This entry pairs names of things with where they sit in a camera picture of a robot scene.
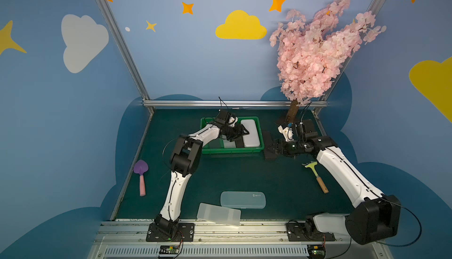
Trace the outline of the black pencil case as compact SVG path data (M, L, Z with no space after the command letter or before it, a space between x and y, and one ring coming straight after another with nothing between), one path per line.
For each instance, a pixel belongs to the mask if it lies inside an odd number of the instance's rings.
M242 136L235 140L235 146L237 148L244 148L245 147L244 140L243 140Z
M277 154L275 153L274 141L273 141L270 131L263 131L262 137L263 137L264 145L265 145L265 148L263 150L265 159L267 161L268 160L276 160Z

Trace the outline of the frosted pencil case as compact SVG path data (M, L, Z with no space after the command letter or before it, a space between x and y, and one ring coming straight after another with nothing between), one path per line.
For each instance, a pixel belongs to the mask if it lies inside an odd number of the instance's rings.
M237 209L201 203L198 209L197 219L214 222L216 224L238 227L241 220L241 211Z
M223 140L223 146L225 149L236 148L235 141Z

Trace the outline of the white opaque pencil case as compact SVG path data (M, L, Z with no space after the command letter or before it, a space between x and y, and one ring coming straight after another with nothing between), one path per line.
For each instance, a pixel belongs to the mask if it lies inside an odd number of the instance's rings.
M241 124L247 130L248 134L243 135L243 143L245 148L258 148L261 146L256 121L253 119L244 119Z

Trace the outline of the light blue pencil case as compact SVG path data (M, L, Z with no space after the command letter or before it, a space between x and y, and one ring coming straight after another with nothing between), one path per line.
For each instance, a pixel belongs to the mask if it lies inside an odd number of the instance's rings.
M263 209L267 200L262 192L224 191L221 193L220 204L234 209Z

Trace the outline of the frosted pencil case front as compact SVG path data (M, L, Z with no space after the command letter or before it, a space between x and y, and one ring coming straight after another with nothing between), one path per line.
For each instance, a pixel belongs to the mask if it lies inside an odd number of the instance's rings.
M237 209L201 203L198 209L197 219L214 222L216 224L238 227L241 220L241 211Z

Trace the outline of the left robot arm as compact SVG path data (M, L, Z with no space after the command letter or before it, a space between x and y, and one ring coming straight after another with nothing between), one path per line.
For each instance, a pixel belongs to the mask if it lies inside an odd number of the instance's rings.
M221 109L214 121L199 131L178 137L170 156L171 181L168 193L159 215L154 219L154 226L163 237L173 239L178 233L184 193L188 181L199 166L203 147L221 136L232 142L249 134L249 129L236 115Z

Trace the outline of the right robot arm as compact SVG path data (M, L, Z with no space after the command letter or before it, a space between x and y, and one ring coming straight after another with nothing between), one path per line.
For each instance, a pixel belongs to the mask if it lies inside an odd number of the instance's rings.
M307 164L314 169L322 165L347 194L353 211L349 215L318 214L313 217L316 228L324 233L348 234L353 241L365 245L394 237L398 233L401 204L394 195L386 195L367 180L346 158L329 136L320 136L310 120L293 129L284 124L278 128L283 138L274 140L264 131L265 153L284 156L308 154L314 158ZM333 220L339 226L333 230Z

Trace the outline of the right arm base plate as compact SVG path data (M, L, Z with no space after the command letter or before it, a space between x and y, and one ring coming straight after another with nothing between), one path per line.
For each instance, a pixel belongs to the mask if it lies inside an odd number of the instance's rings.
M314 224L309 222L289 221L286 223L286 232L289 241L335 241L335 236L332 233L321 233L315 228Z

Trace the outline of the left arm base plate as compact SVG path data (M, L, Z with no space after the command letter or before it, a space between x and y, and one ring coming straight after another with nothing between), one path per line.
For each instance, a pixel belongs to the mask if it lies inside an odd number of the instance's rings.
M176 226L171 224L169 227L159 227L156 223L149 225L146 242L193 242L194 223L179 222Z

